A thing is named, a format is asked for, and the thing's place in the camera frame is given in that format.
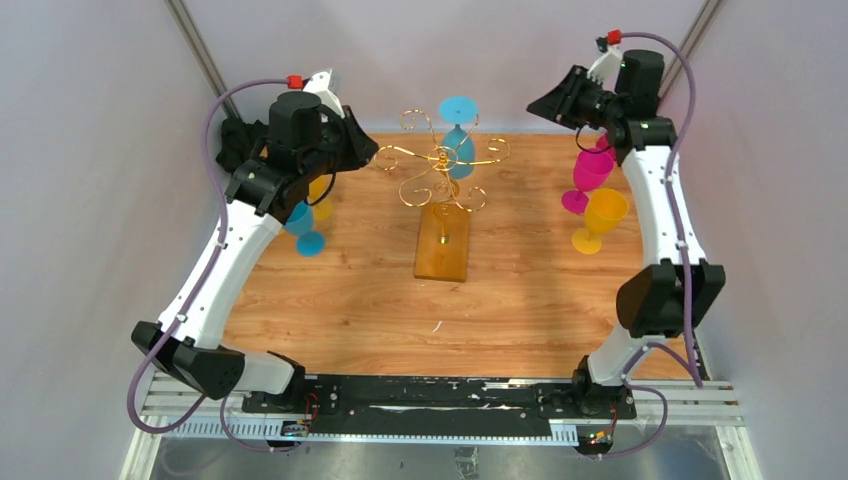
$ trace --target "gold metal stand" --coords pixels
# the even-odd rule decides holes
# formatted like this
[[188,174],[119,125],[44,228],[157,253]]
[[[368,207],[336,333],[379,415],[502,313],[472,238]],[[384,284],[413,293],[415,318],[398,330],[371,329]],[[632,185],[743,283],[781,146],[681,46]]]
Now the gold metal stand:
[[[417,126],[415,115],[421,115],[427,120],[427,127],[433,139],[433,149],[429,155],[420,155],[396,145],[386,145],[377,152],[374,164],[385,171],[394,170],[398,166],[396,157],[386,155],[386,151],[394,150],[407,155],[410,158],[424,159],[429,163],[429,168],[414,175],[403,182],[398,188],[398,196],[401,202],[409,207],[421,207],[421,221],[418,229],[418,247],[415,253],[415,278],[429,280],[444,280],[450,282],[464,282],[468,263],[468,235],[471,227],[471,213],[476,212],[486,205],[486,192],[479,186],[468,189],[465,201],[459,199],[460,186],[456,179],[452,178],[450,171],[457,165],[489,165],[500,163],[510,155],[509,144],[503,138],[491,138],[486,142],[486,149],[498,155],[497,158],[486,160],[475,160],[473,162],[461,162],[456,149],[439,145],[436,140],[436,132],[430,117],[423,110],[407,110],[400,118],[400,125],[406,130],[413,130]],[[474,125],[465,138],[457,145],[461,147],[477,129],[479,117],[474,120]],[[423,178],[431,172],[436,172],[442,177],[441,181],[433,185],[433,188],[415,188],[412,195],[426,198],[418,202],[410,201],[404,195],[405,189],[414,180]],[[434,199],[434,192],[439,198]]]

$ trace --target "pink wine glass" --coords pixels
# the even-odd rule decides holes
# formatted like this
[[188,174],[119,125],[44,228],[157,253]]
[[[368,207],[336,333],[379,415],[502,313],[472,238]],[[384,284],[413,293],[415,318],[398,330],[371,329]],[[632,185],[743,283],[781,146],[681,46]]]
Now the pink wine glass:
[[598,138],[598,141],[595,143],[595,151],[603,152],[603,153],[609,155],[610,157],[612,157],[613,160],[615,160],[615,149],[614,148],[607,149],[607,147],[609,147],[609,143],[607,143],[607,136],[601,135]]
[[606,153],[580,152],[572,172],[577,189],[562,195],[562,206],[571,213],[580,214],[586,211],[586,205],[589,203],[586,192],[603,185],[614,167],[615,160]]

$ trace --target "wood grain surface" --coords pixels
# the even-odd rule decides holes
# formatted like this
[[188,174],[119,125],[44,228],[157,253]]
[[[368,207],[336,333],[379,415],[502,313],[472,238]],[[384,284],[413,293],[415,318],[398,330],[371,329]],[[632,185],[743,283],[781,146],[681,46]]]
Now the wood grain surface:
[[[420,153],[432,148],[424,134],[373,137]],[[488,137],[473,137],[478,159]],[[233,309],[225,343],[281,353],[311,373],[570,377],[611,330],[618,287],[641,268],[637,212],[604,236],[600,253],[581,255],[570,239],[583,219],[560,203],[573,188],[574,138],[503,138],[512,156],[460,181],[488,194],[471,218],[465,283],[413,277],[421,212],[397,190],[426,162],[401,158],[390,173],[372,164],[338,176],[335,211],[316,225],[327,238],[322,254],[298,256],[284,232],[274,239]],[[422,185],[436,181],[431,174]],[[606,186],[632,207],[620,169]],[[671,346],[682,352],[681,344]],[[686,373],[657,352],[635,376]]]

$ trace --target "red connector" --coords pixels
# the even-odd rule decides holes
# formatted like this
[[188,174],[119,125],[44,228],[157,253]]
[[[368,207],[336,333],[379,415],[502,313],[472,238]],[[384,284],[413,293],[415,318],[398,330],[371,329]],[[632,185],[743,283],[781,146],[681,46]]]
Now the red connector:
[[607,33],[607,43],[609,45],[618,45],[621,43],[621,30],[611,30]]
[[303,89],[303,77],[300,75],[289,75],[286,77],[286,80],[289,81],[289,88],[292,90],[302,90]]

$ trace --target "metal pole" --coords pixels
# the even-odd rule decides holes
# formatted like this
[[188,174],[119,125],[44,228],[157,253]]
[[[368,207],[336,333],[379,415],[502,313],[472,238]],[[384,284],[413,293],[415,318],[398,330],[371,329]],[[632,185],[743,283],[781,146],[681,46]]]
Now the metal pole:
[[[219,72],[218,68],[215,66],[215,62],[212,60],[212,55],[209,54],[209,49],[206,48],[206,44],[203,43],[203,38],[200,36],[200,32],[197,30],[194,20],[192,20],[191,14],[189,14],[185,2],[183,0],[165,0],[165,4],[168,5],[168,9],[171,11],[174,21],[177,22],[177,26],[183,33],[186,43],[189,48],[191,48],[191,52],[194,54],[194,58],[200,65],[200,69],[203,70],[203,74],[206,76],[206,81],[209,82],[209,86],[212,87],[215,94],[220,96],[227,91],[227,85],[224,83],[223,77],[221,77],[221,72]],[[227,117],[241,118],[232,99],[227,99],[224,102],[223,108]]]
[[[689,32],[683,38],[683,42],[680,45],[680,50],[684,55],[686,55],[686,58],[692,58],[695,48],[698,46],[698,43],[700,43],[701,38],[703,38],[715,18],[716,13],[718,13],[719,7],[723,4],[724,0],[706,0],[704,2],[704,5],[701,7],[701,11],[695,18],[692,26],[689,27]],[[675,57],[666,69],[665,75],[663,75],[663,80],[660,84],[660,98],[665,97],[665,94],[668,93],[668,90],[682,72],[683,65],[680,63],[680,60]]]

